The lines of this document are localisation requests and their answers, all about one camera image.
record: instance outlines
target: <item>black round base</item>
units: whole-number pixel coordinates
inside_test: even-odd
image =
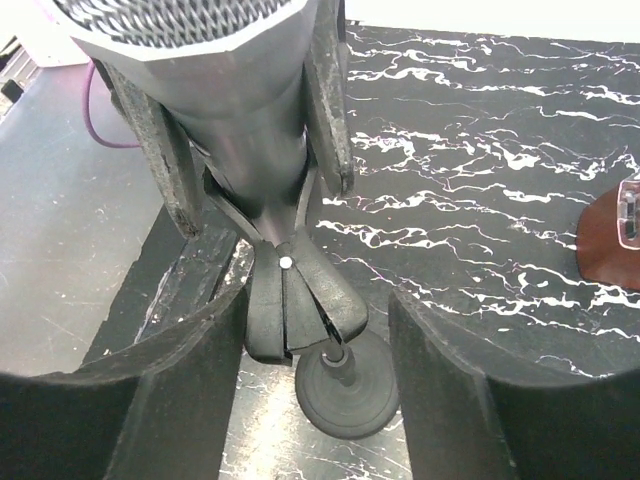
[[[355,382],[344,386],[323,365],[322,352],[300,357],[296,395],[300,408],[320,431],[343,440],[356,440],[382,430],[395,416],[400,398],[393,372],[391,348],[365,330],[349,343],[355,358]]]

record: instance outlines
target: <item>white backdrop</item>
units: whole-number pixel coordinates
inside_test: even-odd
[[[640,43],[637,0],[346,0],[346,10],[368,25]]]

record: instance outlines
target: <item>black stand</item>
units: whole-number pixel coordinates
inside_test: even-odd
[[[311,148],[309,159],[295,232],[277,247],[229,201],[208,170],[205,192],[254,247],[247,352],[261,363],[288,366],[293,355],[301,355],[296,394],[304,414],[328,435],[363,438],[384,428],[399,408],[391,350],[365,331],[366,303],[311,241],[308,219],[321,200]]]

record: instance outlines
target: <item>gray floor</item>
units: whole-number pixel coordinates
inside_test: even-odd
[[[86,133],[85,67],[40,73],[0,125],[0,370],[73,371],[81,363],[162,200],[138,150]],[[132,140],[99,78],[92,112]]]

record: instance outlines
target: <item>black marble surface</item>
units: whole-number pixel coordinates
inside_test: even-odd
[[[372,328],[403,286],[490,341],[578,375],[640,359],[640,294],[586,282],[582,210],[637,170],[640,46],[352,26],[358,177],[316,241]]]

